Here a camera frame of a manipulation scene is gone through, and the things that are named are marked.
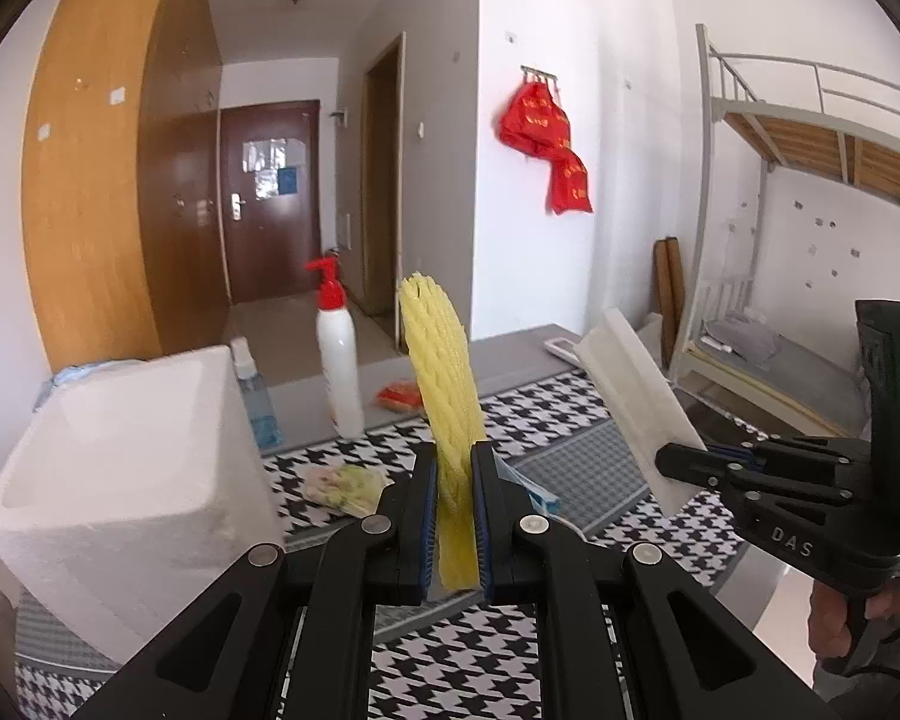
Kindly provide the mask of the person's right hand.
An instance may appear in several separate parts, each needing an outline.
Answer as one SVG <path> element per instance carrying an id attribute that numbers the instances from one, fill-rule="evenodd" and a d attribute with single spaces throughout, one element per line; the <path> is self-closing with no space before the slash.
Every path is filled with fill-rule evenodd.
<path id="1" fill-rule="evenodd" d="M 865 616 L 868 621 L 886 622 L 894 631 L 900 629 L 900 578 L 866 600 Z M 852 645 L 847 598 L 819 580 L 814 580 L 809 595 L 808 645 L 818 658 L 842 658 Z"/>

